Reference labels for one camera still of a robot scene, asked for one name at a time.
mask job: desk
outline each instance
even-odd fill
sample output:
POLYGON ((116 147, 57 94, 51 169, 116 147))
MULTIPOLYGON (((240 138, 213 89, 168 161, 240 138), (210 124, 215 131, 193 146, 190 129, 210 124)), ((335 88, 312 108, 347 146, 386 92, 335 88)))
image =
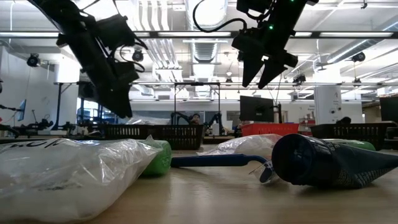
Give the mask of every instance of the desk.
POLYGON ((398 169, 363 189, 318 190, 283 181, 260 185, 248 175, 258 165, 172 169, 139 179, 86 223, 398 223, 398 169))

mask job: table surface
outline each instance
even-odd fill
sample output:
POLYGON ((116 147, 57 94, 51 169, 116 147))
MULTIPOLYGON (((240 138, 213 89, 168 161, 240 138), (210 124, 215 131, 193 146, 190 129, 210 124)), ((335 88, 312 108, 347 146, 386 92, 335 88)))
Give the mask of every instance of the table surface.
POLYGON ((139 179, 85 223, 398 223, 397 169, 363 189, 320 190, 261 185, 249 175, 258 165, 171 169, 139 179))

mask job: screen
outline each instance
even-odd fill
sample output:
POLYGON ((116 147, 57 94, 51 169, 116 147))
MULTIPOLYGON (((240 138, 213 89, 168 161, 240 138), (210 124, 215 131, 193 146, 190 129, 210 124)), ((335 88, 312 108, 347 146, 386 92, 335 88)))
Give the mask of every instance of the screen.
POLYGON ((24 119, 25 107, 26 107, 26 99, 24 99, 19 105, 20 111, 18 111, 18 115, 17 115, 17 120, 18 121, 22 121, 24 119))
POLYGON ((398 122, 398 96, 380 97, 381 120, 398 122))
POLYGON ((241 121, 274 122, 274 100, 241 96, 241 121))

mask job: clear plastic bag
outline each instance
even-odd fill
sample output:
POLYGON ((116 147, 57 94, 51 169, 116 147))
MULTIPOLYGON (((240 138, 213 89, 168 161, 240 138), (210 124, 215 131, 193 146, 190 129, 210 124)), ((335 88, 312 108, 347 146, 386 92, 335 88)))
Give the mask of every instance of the clear plastic bag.
POLYGON ((169 118, 152 118, 148 116, 140 116, 132 114, 132 118, 126 124, 148 124, 148 125, 167 125, 170 123, 169 118))
POLYGON ((219 144, 215 149, 198 152, 199 156, 245 154, 256 155, 270 159, 272 149, 282 136, 278 134, 260 134, 231 139, 219 144))
POLYGON ((0 145, 0 222, 76 222, 111 206, 161 149, 133 139, 0 145))

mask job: black basket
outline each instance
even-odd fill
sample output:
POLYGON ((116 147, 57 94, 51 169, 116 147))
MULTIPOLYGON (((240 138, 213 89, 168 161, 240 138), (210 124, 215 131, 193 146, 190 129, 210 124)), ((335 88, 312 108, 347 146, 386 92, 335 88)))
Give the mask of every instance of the black basket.
POLYGON ((198 150, 205 132, 203 125, 155 125, 154 139, 168 141, 173 150, 198 150))
POLYGON ((318 139, 367 141, 379 151, 383 147, 387 128, 395 126, 394 123, 320 124, 312 126, 311 132, 312 136, 318 139))
POLYGON ((151 134, 150 127, 144 124, 104 124, 100 130, 106 139, 146 139, 151 134))

